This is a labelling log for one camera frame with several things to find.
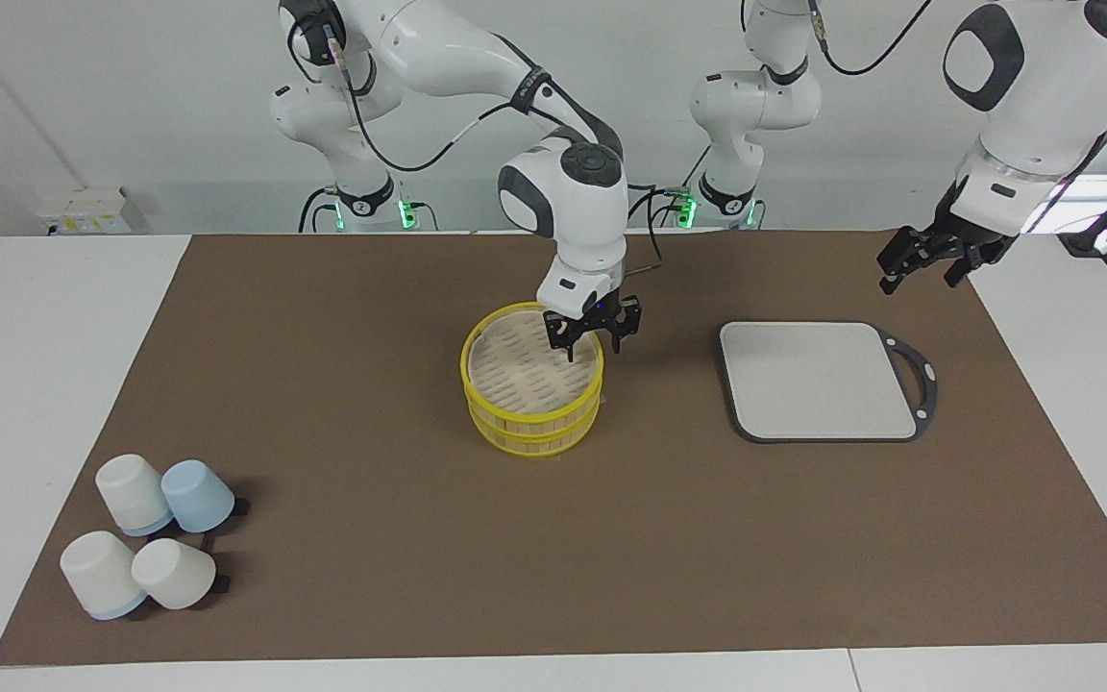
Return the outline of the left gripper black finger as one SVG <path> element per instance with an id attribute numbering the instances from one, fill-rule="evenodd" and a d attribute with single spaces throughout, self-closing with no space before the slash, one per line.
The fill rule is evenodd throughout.
<path id="1" fill-rule="evenodd" d="M 884 295 L 894 295 L 906 277 L 935 264 L 932 235 L 917 228 L 897 228 L 877 255 L 877 264 L 882 270 L 879 288 Z"/>
<path id="2" fill-rule="evenodd" d="M 942 276 L 942 280 L 944 280 L 948 287 L 956 288 L 958 285 L 968 279 L 968 276 L 972 271 L 984 266 L 984 264 L 987 264 L 984 254 L 981 254 L 981 251 L 966 251 L 966 254 L 958 256 L 953 264 L 950 264 L 944 276 Z"/>

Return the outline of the yellow bamboo steamer basket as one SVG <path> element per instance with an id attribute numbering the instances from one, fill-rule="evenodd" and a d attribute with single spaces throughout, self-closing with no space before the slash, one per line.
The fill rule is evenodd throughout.
<path id="1" fill-rule="evenodd" d="M 570 451 L 593 428 L 602 394 L 589 391 L 566 407 L 518 413 L 492 405 L 477 391 L 465 391 L 473 424 L 493 448 L 519 458 L 554 458 Z"/>
<path id="2" fill-rule="evenodd" d="M 525 438 L 579 428 L 603 395 L 603 347 L 581 335 L 570 352 L 550 347 L 544 307 L 520 302 L 483 316 L 466 335 L 458 374 L 469 410 Z"/>

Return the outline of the grey cutting board dark rim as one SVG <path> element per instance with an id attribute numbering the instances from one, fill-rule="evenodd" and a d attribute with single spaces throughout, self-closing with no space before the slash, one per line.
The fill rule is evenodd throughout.
<path id="1" fill-rule="evenodd" d="M 730 321 L 717 351 L 732 424 L 778 443 L 906 443 L 939 410 L 934 366 L 865 321 Z"/>

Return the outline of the white wall outlet box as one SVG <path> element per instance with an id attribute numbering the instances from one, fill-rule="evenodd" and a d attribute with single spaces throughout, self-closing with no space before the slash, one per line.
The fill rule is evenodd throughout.
<path id="1" fill-rule="evenodd" d="M 40 202 L 37 223 L 54 234 L 139 233 L 135 206 L 118 185 L 85 187 Z"/>

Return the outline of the white plastic cup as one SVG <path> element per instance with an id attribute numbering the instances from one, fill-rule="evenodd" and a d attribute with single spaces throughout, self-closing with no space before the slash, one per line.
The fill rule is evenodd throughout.
<path id="1" fill-rule="evenodd" d="M 136 552 L 131 574 L 163 608 L 184 609 L 210 593 L 218 569 L 211 555 L 170 538 L 151 540 Z"/>

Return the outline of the brown table mat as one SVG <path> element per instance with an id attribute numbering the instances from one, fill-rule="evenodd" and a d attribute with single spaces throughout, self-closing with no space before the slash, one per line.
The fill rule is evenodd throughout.
<path id="1" fill-rule="evenodd" d="M 193 239 L 0 639 L 0 665 L 1107 641 L 1107 518 L 968 285 L 886 297 L 871 233 L 668 237 L 631 285 L 594 428 L 554 459 L 483 441 L 457 360 L 532 293 L 528 235 Z M 734 320 L 858 320 L 922 351 L 903 444 L 755 444 Z M 97 622 L 59 555 L 107 521 L 118 453 L 206 461 L 251 500 L 232 586 Z"/>

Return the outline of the light blue plastic cup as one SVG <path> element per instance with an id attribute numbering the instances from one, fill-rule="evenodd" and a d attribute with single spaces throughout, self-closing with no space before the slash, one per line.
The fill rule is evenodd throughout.
<path id="1" fill-rule="evenodd" d="M 232 516 L 236 495 L 201 459 L 182 459 L 161 477 L 161 490 L 182 531 L 207 533 Z"/>

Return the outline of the white cup with blue rim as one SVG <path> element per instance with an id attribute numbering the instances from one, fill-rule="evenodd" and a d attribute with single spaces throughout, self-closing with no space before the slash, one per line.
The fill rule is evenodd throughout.
<path id="1" fill-rule="evenodd" d="M 161 474 L 137 453 L 107 459 L 95 474 L 95 485 L 111 520 L 128 537 L 148 537 L 173 521 Z"/>
<path id="2" fill-rule="evenodd" d="M 108 621 L 128 616 L 148 593 L 133 578 L 135 552 L 111 531 L 87 531 L 68 544 L 59 569 L 87 617 Z"/>

